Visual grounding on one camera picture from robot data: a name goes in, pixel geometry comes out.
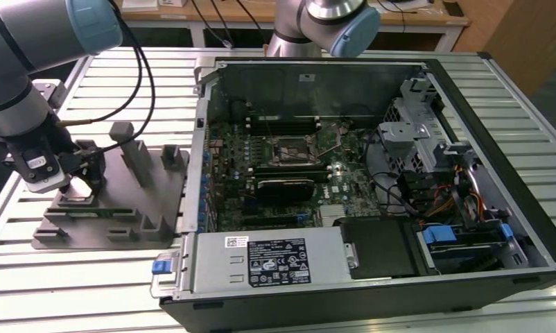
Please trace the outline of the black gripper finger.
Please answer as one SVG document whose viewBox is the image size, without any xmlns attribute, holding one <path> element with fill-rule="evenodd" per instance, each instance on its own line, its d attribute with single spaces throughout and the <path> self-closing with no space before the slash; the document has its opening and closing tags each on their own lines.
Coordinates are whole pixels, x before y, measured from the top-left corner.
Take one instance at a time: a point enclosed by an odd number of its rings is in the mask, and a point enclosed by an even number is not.
<svg viewBox="0 0 556 333">
<path fill-rule="evenodd" d="M 91 194 L 97 196 L 107 183 L 104 177 L 107 169 L 105 157 L 101 152 L 101 148 L 97 147 L 93 140 L 79 139 L 76 141 L 76 145 L 80 147 L 77 152 L 83 157 L 83 161 L 80 163 L 80 169 L 75 172 L 75 175 L 91 188 Z"/>
<path fill-rule="evenodd" d="M 65 194 L 71 187 L 71 180 L 76 176 L 80 165 L 83 164 L 83 157 L 80 154 L 63 153 L 59 156 L 59 164 L 65 176 L 65 184 L 59 188 L 59 191 L 61 194 Z"/>
</svg>

